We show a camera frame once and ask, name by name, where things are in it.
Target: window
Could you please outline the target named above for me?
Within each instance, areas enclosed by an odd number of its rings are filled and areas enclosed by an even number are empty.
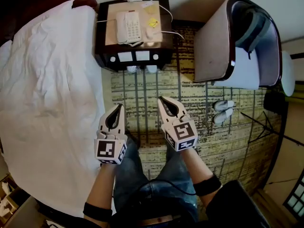
[[[304,218],[304,170],[283,205],[297,219]]]

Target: black wristband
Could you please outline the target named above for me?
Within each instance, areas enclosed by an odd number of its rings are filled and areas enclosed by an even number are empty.
[[[220,183],[218,177],[216,175],[213,175],[208,180],[194,184],[193,187],[195,189],[196,195],[205,196],[219,189],[221,185],[222,184]]]
[[[85,203],[83,213],[92,219],[96,219],[102,222],[109,222],[112,217],[111,209],[99,208],[89,203]]]

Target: white pillow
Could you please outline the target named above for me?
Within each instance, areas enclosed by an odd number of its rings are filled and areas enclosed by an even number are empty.
[[[4,66],[6,65],[6,63],[9,60],[11,44],[12,44],[12,41],[9,40],[0,47],[0,71],[4,68]]]
[[[14,52],[20,45],[24,42],[26,38],[29,38],[31,35],[31,29],[34,25],[38,24],[41,21],[44,21],[45,19],[49,18],[52,15],[58,14],[58,13],[67,13],[72,9],[74,0],[66,1],[64,3],[61,3],[60,5],[44,12],[43,14],[40,14],[39,16],[33,18],[29,23],[24,25],[18,32],[14,35],[14,41],[12,45],[12,52]]]

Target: telephone handset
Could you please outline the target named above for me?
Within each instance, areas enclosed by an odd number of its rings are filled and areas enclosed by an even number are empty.
[[[116,13],[118,44],[134,43],[142,40],[139,14],[136,11]]]

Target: patterned carpet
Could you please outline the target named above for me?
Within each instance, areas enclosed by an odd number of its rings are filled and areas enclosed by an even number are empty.
[[[174,37],[175,53],[171,64],[157,74],[144,71],[135,74],[112,73],[112,98],[126,109],[127,128],[141,139],[140,156],[146,176],[155,178],[165,164],[166,146],[161,131],[157,98],[169,96],[181,101],[194,119],[199,133],[197,149],[202,160],[226,183],[239,179],[251,193],[263,180],[277,143],[271,134],[257,138],[263,128],[243,117],[240,112],[265,122],[263,100],[265,88],[245,90],[215,87],[211,82],[193,83],[193,39],[197,26],[176,25],[174,29],[185,40]],[[234,113],[222,125],[216,126],[212,118],[212,104],[217,100],[235,102]],[[273,128],[280,130],[281,117],[265,111]]]

